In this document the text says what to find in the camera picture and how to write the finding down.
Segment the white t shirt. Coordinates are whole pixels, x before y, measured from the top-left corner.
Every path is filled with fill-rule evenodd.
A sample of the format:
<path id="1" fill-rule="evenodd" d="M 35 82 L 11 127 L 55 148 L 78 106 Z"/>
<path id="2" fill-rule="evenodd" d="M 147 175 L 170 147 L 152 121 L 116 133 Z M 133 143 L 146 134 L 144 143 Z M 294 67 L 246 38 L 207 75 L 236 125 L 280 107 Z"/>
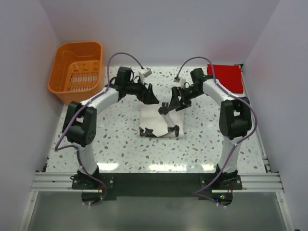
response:
<path id="1" fill-rule="evenodd" d="M 184 137 L 185 111 L 170 111 L 167 115 L 161 115 L 159 104 L 144 105 L 140 109 L 138 136 L 143 138 L 171 138 Z"/>

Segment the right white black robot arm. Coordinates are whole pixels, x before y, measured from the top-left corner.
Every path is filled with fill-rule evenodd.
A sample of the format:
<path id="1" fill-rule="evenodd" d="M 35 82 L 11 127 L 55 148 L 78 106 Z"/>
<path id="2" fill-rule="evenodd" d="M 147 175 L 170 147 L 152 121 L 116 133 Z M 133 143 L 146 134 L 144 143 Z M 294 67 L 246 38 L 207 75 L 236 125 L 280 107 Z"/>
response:
<path id="1" fill-rule="evenodd" d="M 252 128 L 252 116 L 250 101 L 246 96 L 231 93 L 220 85 L 218 79 L 212 75 L 205 75 L 201 68 L 190 72 L 192 84 L 185 87 L 171 88 L 171 100 L 166 112 L 180 111 L 191 106 L 192 99 L 207 95 L 220 107 L 218 126 L 223 135 L 223 148 L 217 174 L 214 177 L 215 185 L 220 189 L 226 189 L 235 178 L 238 169 L 237 162 L 240 152 L 240 142 Z"/>

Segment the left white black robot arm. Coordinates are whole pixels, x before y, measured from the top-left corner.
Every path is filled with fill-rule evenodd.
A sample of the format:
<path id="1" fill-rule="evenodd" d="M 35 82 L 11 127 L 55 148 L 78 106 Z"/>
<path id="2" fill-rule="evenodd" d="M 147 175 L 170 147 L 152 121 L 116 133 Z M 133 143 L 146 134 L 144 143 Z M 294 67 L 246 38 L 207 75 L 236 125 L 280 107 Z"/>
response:
<path id="1" fill-rule="evenodd" d="M 97 132 L 97 116 L 127 95 L 136 96 L 143 104 L 158 104 L 152 84 L 145 84 L 145 79 L 151 74 L 151 69 L 147 67 L 134 76 L 131 68 L 121 66 L 105 89 L 88 100 L 69 104 L 62 134 L 71 143 L 68 147 L 76 149 L 78 173 L 84 175 L 82 182 L 89 189 L 96 188 L 100 183 L 92 147 Z"/>

